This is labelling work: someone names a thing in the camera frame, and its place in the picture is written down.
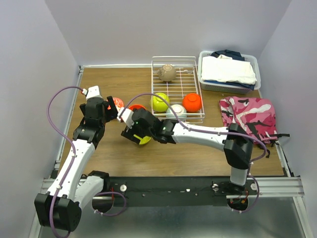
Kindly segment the white bowl orange pattern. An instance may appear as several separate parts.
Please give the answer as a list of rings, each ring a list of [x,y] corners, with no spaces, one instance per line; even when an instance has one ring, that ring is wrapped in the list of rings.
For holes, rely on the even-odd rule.
[[[124,108],[124,102],[120,98],[113,97],[113,101],[118,111]]]

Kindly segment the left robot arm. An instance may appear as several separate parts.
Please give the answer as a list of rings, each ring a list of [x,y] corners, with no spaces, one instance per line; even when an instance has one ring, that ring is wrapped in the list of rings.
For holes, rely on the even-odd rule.
[[[74,130],[68,156],[58,176],[47,192],[37,194],[34,204],[43,227],[50,227],[56,237],[58,230],[74,231],[81,219],[83,208],[93,196],[109,192],[109,174],[92,171],[79,185],[83,170],[105,133],[105,124],[117,117],[113,97],[87,96],[80,105],[83,118]]]

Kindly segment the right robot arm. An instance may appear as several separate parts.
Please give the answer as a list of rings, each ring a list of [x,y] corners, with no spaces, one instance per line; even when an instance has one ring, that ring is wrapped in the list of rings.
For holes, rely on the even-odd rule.
[[[251,137],[236,123],[229,127],[206,127],[187,124],[176,119],[159,120],[151,112],[141,108],[121,108],[118,121],[126,124],[121,135],[134,143],[149,136],[161,144],[190,143],[212,147],[225,153],[231,166],[228,189],[239,194],[246,188],[253,143]]]

